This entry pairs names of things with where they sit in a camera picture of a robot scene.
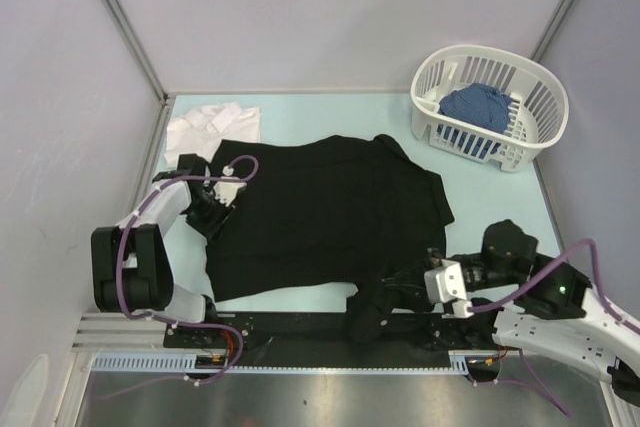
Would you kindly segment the black long sleeve shirt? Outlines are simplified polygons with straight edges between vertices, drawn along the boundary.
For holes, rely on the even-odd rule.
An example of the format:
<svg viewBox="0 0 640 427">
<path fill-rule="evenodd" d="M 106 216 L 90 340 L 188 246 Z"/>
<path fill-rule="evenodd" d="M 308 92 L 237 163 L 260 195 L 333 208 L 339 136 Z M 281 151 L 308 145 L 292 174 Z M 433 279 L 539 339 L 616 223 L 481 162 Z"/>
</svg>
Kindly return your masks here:
<svg viewBox="0 0 640 427">
<path fill-rule="evenodd" d="M 331 136 L 293 147 L 225 141 L 210 167 L 247 179 L 206 248 L 217 301 L 350 283 L 347 328 L 364 340 L 396 309 L 386 274 L 446 250 L 454 220 L 440 175 L 390 136 Z"/>
</svg>

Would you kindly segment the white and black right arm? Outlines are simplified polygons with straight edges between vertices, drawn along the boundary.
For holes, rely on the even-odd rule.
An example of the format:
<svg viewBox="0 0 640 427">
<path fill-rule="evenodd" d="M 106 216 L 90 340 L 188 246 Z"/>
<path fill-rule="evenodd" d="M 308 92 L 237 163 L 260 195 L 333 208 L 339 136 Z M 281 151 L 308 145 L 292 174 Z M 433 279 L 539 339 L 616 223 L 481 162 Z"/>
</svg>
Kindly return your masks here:
<svg viewBox="0 0 640 427">
<path fill-rule="evenodd" d="M 557 258 L 510 220 L 488 226 L 475 254 L 428 257 L 381 280 L 412 301 L 412 311 L 461 323 L 473 348 L 490 342 L 528 350 L 608 383 L 639 403 L 639 322 L 601 288 L 595 242 L 584 239 Z"/>
</svg>

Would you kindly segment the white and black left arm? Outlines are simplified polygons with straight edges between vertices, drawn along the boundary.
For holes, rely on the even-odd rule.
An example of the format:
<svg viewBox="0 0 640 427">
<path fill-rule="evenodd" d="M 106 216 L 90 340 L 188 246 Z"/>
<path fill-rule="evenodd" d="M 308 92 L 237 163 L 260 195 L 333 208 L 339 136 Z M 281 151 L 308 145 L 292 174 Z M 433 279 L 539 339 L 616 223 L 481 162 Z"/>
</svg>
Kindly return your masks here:
<svg viewBox="0 0 640 427">
<path fill-rule="evenodd" d="M 214 344 L 221 334 L 211 296 L 179 286 L 164 237 L 184 219 L 207 240 L 215 237 L 246 187 L 225 166 L 215 177 L 208 162 L 183 154 L 177 168 L 157 174 L 144 200 L 112 227 L 91 235 L 94 301 L 102 312 L 129 313 L 134 318 L 159 316 L 184 322 L 197 345 Z"/>
</svg>

